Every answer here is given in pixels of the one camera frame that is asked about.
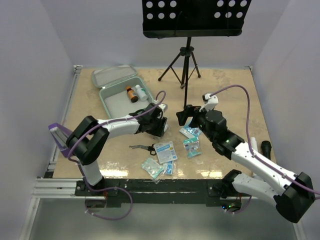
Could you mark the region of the white blue bandage roll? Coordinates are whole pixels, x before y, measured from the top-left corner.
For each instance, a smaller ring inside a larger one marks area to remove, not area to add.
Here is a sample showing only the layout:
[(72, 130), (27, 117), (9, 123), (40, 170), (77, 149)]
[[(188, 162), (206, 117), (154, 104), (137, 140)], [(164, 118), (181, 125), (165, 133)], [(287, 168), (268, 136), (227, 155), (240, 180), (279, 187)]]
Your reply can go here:
[(166, 125), (164, 126), (163, 131), (166, 132), (168, 129), (169, 129), (169, 126), (166, 124)]

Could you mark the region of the white gauze dressing packet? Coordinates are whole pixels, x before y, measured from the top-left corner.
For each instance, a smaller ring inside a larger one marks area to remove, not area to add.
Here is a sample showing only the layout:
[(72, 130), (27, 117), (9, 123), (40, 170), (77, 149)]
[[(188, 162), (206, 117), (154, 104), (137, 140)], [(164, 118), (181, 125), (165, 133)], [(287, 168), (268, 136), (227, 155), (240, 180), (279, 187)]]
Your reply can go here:
[(178, 159), (174, 148), (174, 143), (172, 141), (159, 142), (156, 143), (153, 147), (160, 164), (165, 164)]

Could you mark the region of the white plastic bottle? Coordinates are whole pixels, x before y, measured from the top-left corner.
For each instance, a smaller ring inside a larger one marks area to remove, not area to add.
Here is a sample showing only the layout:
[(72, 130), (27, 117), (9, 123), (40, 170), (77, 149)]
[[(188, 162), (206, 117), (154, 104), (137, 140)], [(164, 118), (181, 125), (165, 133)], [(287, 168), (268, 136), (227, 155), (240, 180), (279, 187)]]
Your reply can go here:
[(139, 84), (135, 86), (135, 91), (141, 101), (146, 101), (148, 99), (148, 95), (144, 88), (142, 88)]

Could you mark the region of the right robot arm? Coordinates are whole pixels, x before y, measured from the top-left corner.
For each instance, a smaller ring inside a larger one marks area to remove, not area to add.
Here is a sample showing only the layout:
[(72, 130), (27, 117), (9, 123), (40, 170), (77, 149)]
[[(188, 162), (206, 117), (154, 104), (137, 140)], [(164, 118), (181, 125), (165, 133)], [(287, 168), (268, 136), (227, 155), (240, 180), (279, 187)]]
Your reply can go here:
[(273, 205), (282, 217), (292, 223), (298, 223), (315, 202), (315, 190), (309, 175), (289, 171), (253, 150), (248, 142), (228, 129), (222, 112), (187, 105), (176, 116), (180, 126), (192, 118), (190, 127), (199, 128), (218, 154), (260, 177), (254, 179), (243, 173), (228, 174), (222, 185), (227, 196), (243, 193), (259, 198)]

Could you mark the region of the brown bottle orange cap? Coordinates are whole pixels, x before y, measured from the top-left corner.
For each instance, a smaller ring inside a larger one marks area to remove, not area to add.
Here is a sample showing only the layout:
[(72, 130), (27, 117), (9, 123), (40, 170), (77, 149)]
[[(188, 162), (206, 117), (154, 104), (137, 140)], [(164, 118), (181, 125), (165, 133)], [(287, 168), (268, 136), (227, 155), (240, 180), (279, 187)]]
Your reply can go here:
[(129, 100), (132, 103), (136, 103), (139, 100), (139, 97), (137, 96), (136, 92), (130, 86), (126, 87), (126, 92)]

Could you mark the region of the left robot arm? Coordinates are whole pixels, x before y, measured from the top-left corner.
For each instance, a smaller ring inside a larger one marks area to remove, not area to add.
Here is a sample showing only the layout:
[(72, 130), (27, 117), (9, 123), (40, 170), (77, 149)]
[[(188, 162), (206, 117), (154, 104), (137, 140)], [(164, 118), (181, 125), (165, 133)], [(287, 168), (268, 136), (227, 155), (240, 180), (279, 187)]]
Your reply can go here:
[(168, 105), (150, 103), (146, 108), (137, 110), (122, 118), (97, 120), (93, 116), (85, 117), (69, 135), (66, 146), (67, 158), (76, 162), (81, 174), (86, 179), (86, 191), (92, 196), (99, 196), (104, 184), (97, 159), (107, 140), (123, 136), (147, 133), (162, 137), (165, 133), (167, 118), (164, 117)]

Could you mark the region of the mint green medicine case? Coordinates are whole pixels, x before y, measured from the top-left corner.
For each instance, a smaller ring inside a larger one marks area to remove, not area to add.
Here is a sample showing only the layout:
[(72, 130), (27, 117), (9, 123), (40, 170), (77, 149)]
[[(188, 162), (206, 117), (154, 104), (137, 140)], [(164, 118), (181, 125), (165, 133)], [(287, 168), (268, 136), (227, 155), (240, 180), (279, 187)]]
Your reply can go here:
[[(91, 79), (93, 84), (100, 89), (99, 97), (110, 119), (121, 118), (129, 113), (144, 109), (154, 101), (154, 96), (146, 83), (131, 65), (118, 65), (94, 70)], [(130, 101), (126, 87), (131, 87), (136, 93), (136, 85), (140, 85), (145, 90), (148, 96), (146, 101), (140, 99), (135, 103)]]

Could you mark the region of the light blue foil pouch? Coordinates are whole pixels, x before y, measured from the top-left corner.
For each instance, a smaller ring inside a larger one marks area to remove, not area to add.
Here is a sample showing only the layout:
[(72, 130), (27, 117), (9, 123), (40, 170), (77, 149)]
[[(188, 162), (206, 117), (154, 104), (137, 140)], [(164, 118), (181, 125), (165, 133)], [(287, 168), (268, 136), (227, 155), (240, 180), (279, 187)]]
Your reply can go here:
[(187, 137), (188, 139), (192, 139), (192, 138), (198, 138), (200, 136), (200, 134), (202, 133), (202, 131), (198, 128), (198, 127), (190, 127), (190, 121), (188, 123), (186, 123), (180, 130), (179, 132), (181, 134), (183, 134), (185, 137)]

